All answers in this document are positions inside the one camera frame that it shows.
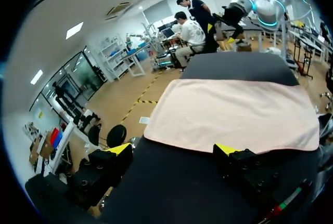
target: white ceiling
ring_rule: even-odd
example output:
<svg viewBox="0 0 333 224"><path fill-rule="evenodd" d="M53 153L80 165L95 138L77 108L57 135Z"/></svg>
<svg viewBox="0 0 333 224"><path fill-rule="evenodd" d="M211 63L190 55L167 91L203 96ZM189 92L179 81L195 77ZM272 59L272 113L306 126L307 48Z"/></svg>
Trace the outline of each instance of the white ceiling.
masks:
<svg viewBox="0 0 333 224"><path fill-rule="evenodd" d="M121 2L132 2L124 17L138 13L161 0L45 0L25 19L12 47L5 73L4 112L28 109L42 87L68 59L85 46L84 36L106 24L106 13ZM84 22L68 40L66 32ZM41 69L35 84L30 81Z"/></svg>

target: air vent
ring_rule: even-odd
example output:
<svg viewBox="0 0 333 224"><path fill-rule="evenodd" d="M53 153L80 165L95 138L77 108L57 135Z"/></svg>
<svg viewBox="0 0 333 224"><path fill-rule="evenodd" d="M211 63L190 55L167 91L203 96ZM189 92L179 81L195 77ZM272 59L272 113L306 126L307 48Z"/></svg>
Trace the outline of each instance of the air vent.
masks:
<svg viewBox="0 0 333 224"><path fill-rule="evenodd" d="M117 16L117 15L116 15L116 16L111 16L111 17L106 18L105 20L106 20L106 21L108 21L108 20L112 20L112 19L114 19L114 18L116 18L116 17L118 17L118 16Z"/></svg>
<svg viewBox="0 0 333 224"><path fill-rule="evenodd" d="M106 14L107 16L116 14L122 10L124 10L126 7L128 7L131 3L130 2L123 2L120 3L117 7L112 7L110 11Z"/></svg>

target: robotic arm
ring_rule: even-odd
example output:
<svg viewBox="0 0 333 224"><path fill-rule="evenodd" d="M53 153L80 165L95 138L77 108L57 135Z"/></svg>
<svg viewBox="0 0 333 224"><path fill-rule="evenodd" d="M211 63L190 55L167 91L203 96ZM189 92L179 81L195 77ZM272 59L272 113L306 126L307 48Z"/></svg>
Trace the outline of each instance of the robotic arm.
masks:
<svg viewBox="0 0 333 224"><path fill-rule="evenodd" d="M238 24L243 17L246 17L252 10L258 15L259 25L268 32L277 31L280 20L284 17L286 7L292 0L232 0L228 7L224 7L225 14L220 17L214 15L216 20L220 20L227 25L235 27L235 32L231 38L235 39L244 30Z"/></svg>

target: floor marking line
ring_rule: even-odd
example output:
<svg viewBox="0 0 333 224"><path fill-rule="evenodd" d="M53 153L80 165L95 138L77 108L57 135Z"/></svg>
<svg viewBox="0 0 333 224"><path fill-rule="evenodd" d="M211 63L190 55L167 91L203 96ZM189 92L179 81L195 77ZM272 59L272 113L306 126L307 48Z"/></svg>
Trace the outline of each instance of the floor marking line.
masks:
<svg viewBox="0 0 333 224"><path fill-rule="evenodd" d="M128 116L130 115L130 112L135 108L135 106L138 104L138 101L135 102L132 107L130 108L130 110L126 113L125 117L121 120L120 124L123 124L123 122L125 121L126 118L128 118Z"/></svg>
<svg viewBox="0 0 333 224"><path fill-rule="evenodd" d="M155 82L155 80L157 80L157 78L163 73L163 71L160 71L155 78L152 80L152 82L150 82L150 84L147 86L147 88L142 92L141 96L139 97L139 99L137 101L139 101L142 96L146 93L146 91L149 89L150 86L152 86L152 84Z"/></svg>
<svg viewBox="0 0 333 224"><path fill-rule="evenodd" d="M124 118L121 120L120 124L123 124L125 119L128 118L128 116L130 115L130 112L135 108L135 106L138 103L153 103L153 104L157 104L157 101L149 101L149 100L141 100L141 97L146 93L146 91L149 89L149 87L155 82L155 80L157 80L157 78L163 73L163 71L160 71L157 76L153 79L152 82L150 82L150 84L148 85L148 87L142 92L141 96L134 102L134 104L132 105L132 107L130 108L130 110L127 112L127 114L124 116Z"/></svg>
<svg viewBox="0 0 333 224"><path fill-rule="evenodd" d="M157 104L158 101L152 101L152 100L139 100L139 103L153 103L153 104Z"/></svg>

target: white shelving rack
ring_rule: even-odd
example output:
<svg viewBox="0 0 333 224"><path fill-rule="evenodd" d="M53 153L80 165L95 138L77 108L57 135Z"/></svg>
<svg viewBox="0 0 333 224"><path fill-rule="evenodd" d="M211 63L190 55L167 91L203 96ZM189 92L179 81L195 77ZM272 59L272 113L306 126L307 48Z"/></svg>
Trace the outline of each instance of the white shelving rack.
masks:
<svg viewBox="0 0 333 224"><path fill-rule="evenodd" d="M112 40L106 38L101 42L98 58L102 61L103 66L112 74L113 79L119 80L120 76L135 64L133 59L123 60L126 56L126 46L119 36L114 37Z"/></svg>

